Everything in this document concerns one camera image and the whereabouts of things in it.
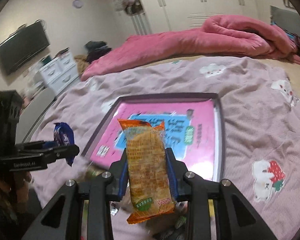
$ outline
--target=drawer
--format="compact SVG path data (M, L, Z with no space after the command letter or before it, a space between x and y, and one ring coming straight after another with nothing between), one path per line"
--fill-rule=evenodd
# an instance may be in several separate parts
M71 68L67 72L65 72L62 76L49 83L49 87L52 88L52 90L55 92L57 96L63 89L66 88L67 85L69 85L77 77L78 77L78 71L76 65L73 64Z
M71 68L74 63L75 62L74 62L71 52L65 53L59 58L59 64L60 64L62 71L65 71L68 68Z
M58 66L58 61L53 60L51 63L48 63L45 65L42 69L40 69L40 74L43 79L43 81L48 84L52 80L54 80L56 77L61 75L60 68Z

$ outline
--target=blue gripper pad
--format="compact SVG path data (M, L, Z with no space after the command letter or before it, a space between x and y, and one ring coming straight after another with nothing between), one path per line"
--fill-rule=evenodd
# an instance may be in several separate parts
M170 193L174 199L177 199L177 197L179 196L178 182L177 182L176 174L171 164L171 160L169 158L169 155L167 154L167 150L166 150L166 163L167 163L167 175L168 175Z
M118 197L120 199L123 198L123 196L126 193L127 184L128 184L128 161L126 160L119 178L119 190L118 190Z

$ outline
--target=bed sheet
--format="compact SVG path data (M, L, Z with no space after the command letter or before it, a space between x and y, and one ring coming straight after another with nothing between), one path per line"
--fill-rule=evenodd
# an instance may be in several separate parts
M177 62L179 60L188 60L188 61L195 61L198 58L206 57L204 55L195 55L195 56L184 56L184 57L174 57L168 58L161 61L152 62L150 64L144 65L142 67L154 66L163 63L169 62ZM275 60L275 59L255 59L263 64L272 66L272 67L282 67L286 73L287 77L290 80L290 84L292 89L298 94L300 98L300 65L297 63L291 63L289 61L284 60Z
M264 64L248 57L191 60L177 58L79 83L47 112L32 140L53 139L53 123L67 122L83 150L119 96L218 93L226 129L224 177L234 182L279 240L291 239L300 228L300 97L293 90L300 87L300 70L288 68L291 89L285 70L271 66L282 66L278 62ZM80 177L86 165L87 160L77 156L72 168L58 160L47 170L33 172L33 186L42 206L67 179ZM122 239L123 232L127 239L150 234L142 225L128 226L120 216L113 217L112 225L114 239Z

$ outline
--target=blue candy wrapper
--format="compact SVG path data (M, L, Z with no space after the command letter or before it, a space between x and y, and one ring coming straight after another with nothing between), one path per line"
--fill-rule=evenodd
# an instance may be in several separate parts
M65 122L57 122L55 125L53 137L57 146L73 145L74 135L70 126ZM73 161L74 157L66 158L66 162L70 167L72 166Z

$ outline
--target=white drawer unit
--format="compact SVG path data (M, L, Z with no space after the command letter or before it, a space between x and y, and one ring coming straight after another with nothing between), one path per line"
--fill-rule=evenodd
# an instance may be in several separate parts
M43 66L36 74L36 81L43 81L58 96L78 77L77 65L68 51Z
M63 55L60 56L59 58L59 65L62 69L62 71L66 71L67 69L69 69L70 67L72 67L72 65L75 63L71 52L67 52Z
M39 74L45 85L48 85L52 80L61 75L62 71L59 67L58 59L56 58L52 60L43 68L41 68L39 70Z
M77 67L76 64L73 64L67 72L62 74L62 76L54 79L51 83L49 83L49 87L54 91L55 95L57 96L77 77Z

